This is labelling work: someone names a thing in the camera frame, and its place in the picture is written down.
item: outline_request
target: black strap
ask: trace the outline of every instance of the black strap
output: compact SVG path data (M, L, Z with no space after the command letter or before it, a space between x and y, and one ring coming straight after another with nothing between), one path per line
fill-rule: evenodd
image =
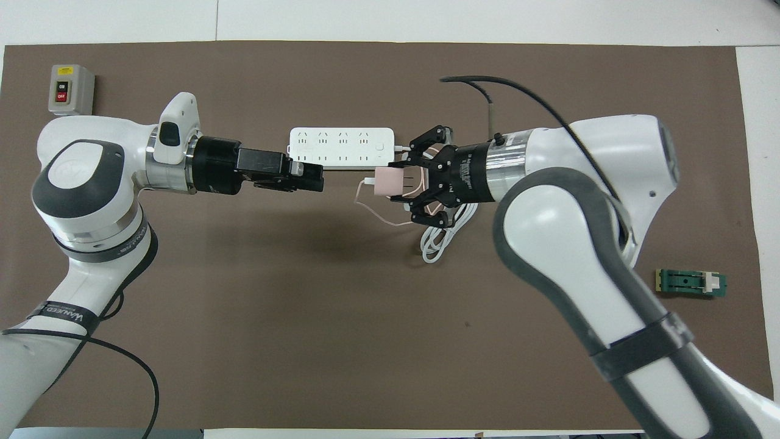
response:
M590 359L606 381L613 381L670 356L692 340L693 334L685 323L670 312L659 321L593 354Z
M27 316L27 319L35 316L54 317L55 319L78 323L87 330L87 335L92 335L95 328L100 324L98 316L89 309L63 302L42 302Z

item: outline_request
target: gray switch box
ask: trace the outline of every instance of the gray switch box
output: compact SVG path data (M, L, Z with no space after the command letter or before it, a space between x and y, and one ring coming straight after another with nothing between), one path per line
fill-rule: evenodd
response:
M51 68L49 111L57 116L91 115L95 75L77 64Z

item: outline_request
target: white power strip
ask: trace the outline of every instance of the white power strip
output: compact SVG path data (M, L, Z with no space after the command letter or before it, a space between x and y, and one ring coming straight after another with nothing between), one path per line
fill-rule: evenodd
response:
M390 128L297 127L287 154L326 170L372 170L395 161L395 135Z

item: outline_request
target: green terminal block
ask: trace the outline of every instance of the green terminal block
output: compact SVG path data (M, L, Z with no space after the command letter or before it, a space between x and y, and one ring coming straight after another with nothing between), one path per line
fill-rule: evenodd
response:
M655 270L655 290L704 296L726 296L726 276L715 271Z

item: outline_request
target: pink charger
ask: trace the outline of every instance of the pink charger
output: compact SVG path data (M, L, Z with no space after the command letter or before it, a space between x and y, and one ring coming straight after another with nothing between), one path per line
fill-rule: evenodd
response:
M374 173L374 195L402 195L403 168L380 166Z

